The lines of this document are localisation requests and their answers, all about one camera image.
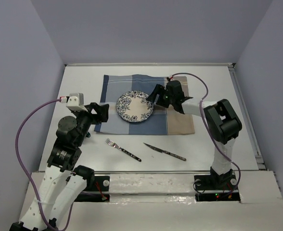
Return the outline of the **blue beige plaid cloth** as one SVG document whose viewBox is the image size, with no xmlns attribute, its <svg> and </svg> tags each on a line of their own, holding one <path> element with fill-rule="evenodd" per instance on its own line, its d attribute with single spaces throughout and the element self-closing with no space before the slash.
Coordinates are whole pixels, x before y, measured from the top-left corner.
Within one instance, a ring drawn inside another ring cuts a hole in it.
<svg viewBox="0 0 283 231">
<path fill-rule="evenodd" d="M 172 106 L 166 109 L 156 105 L 153 114 L 147 120 L 139 123 L 127 122 L 117 114 L 116 102 L 122 94 L 131 90 L 151 94 L 157 84 L 166 85 L 166 78 L 141 74 L 104 75 L 100 104 L 109 104 L 109 118 L 108 122 L 96 125 L 94 131 L 115 135 L 194 134 L 193 116 L 180 114 Z"/>
</svg>

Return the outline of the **blue floral ceramic plate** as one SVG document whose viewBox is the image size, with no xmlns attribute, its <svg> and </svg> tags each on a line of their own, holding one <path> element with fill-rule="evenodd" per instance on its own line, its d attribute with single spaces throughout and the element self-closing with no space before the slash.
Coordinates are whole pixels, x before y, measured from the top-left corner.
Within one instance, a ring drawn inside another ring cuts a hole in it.
<svg viewBox="0 0 283 231">
<path fill-rule="evenodd" d="M 139 123 L 147 120 L 154 111 L 154 104 L 147 101 L 148 94 L 131 90 L 122 94 L 116 102 L 116 112 L 125 121 Z"/>
</svg>

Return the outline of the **silver fork patterned handle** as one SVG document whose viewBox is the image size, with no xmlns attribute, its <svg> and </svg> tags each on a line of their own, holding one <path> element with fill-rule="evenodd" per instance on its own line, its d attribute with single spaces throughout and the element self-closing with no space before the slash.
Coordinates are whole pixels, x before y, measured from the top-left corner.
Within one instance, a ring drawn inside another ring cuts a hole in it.
<svg viewBox="0 0 283 231">
<path fill-rule="evenodd" d="M 118 146 L 115 142 L 113 142 L 112 140 L 110 139 L 106 139 L 105 141 L 109 146 L 113 147 L 113 148 L 116 148 L 120 151 L 122 151 L 123 153 L 127 154 L 128 156 L 130 156 L 131 158 L 141 162 L 141 159 L 137 156 L 135 156 L 134 154 L 128 152 L 127 150 L 123 149 L 122 147 Z"/>
</svg>

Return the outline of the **steak knife patterned handle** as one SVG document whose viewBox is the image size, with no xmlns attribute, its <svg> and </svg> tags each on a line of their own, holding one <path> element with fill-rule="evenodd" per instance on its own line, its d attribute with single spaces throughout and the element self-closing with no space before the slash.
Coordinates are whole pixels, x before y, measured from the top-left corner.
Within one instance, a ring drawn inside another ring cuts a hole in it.
<svg viewBox="0 0 283 231">
<path fill-rule="evenodd" d="M 187 161 L 186 158 L 184 158 L 184 157 L 182 157 L 182 156 L 179 156 L 179 155 L 177 155 L 177 154 L 171 153 L 171 152 L 166 151 L 166 150 L 162 150 L 162 149 L 160 149 L 160 148 L 154 147 L 154 146 L 149 145 L 149 144 L 147 144 L 147 143 L 144 143 L 144 144 L 145 144 L 147 147 L 151 148 L 152 150 L 154 150 L 154 151 L 156 151 L 156 152 L 163 153 L 163 154 L 167 154 L 167 155 L 169 155 L 169 156 L 172 156 L 172 157 L 174 157 L 174 158 L 176 158 L 176 159 L 179 159 L 179 160 L 182 160 L 182 161 Z"/>
</svg>

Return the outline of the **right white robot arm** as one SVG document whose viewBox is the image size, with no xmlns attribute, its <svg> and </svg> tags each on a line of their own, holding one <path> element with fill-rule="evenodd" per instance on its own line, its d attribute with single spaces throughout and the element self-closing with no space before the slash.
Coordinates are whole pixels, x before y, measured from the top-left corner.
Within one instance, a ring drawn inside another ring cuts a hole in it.
<svg viewBox="0 0 283 231">
<path fill-rule="evenodd" d="M 232 161 L 232 150 L 242 123 L 228 100 L 209 102 L 185 96 L 176 80 L 165 87 L 157 84 L 146 100 L 164 108 L 172 105 L 175 111 L 184 115 L 201 117 L 215 150 L 210 173 L 194 178 L 193 188 L 197 193 L 238 189 L 241 177 L 233 172 L 232 166 L 236 163 Z"/>
</svg>

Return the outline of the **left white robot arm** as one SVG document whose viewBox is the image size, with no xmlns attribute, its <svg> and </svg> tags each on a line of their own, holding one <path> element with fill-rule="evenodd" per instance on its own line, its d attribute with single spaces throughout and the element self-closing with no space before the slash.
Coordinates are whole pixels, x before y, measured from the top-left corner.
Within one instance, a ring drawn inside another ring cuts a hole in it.
<svg viewBox="0 0 283 231">
<path fill-rule="evenodd" d="M 66 213 L 71 213 L 78 195 L 93 187 L 94 170 L 76 166 L 81 155 L 81 145 L 89 137 L 91 125 L 108 121 L 109 105 L 68 106 L 72 116 L 58 122 L 56 141 L 47 161 L 45 175 L 37 187 L 25 167 L 35 197 L 25 215 L 11 225 L 12 231 L 57 231 Z"/>
</svg>

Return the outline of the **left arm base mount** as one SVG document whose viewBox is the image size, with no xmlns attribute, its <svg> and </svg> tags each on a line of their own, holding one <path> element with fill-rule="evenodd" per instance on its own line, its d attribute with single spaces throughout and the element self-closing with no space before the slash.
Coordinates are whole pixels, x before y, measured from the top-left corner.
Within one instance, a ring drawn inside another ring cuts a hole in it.
<svg viewBox="0 0 283 231">
<path fill-rule="evenodd" d="M 92 184 L 88 183 L 86 188 L 77 196 L 74 202 L 109 202 L 110 176 L 96 175 Z"/>
</svg>

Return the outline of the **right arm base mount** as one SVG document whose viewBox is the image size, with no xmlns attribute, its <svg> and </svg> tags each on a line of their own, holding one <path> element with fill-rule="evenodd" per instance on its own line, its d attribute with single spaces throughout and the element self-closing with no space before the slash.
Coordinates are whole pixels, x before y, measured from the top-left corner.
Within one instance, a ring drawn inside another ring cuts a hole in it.
<svg viewBox="0 0 283 231">
<path fill-rule="evenodd" d="M 240 194 L 235 189 L 236 176 L 232 174 L 231 179 L 221 185 L 210 182 L 210 175 L 194 176 L 193 189 L 197 202 L 237 201 L 240 202 Z"/>
</svg>

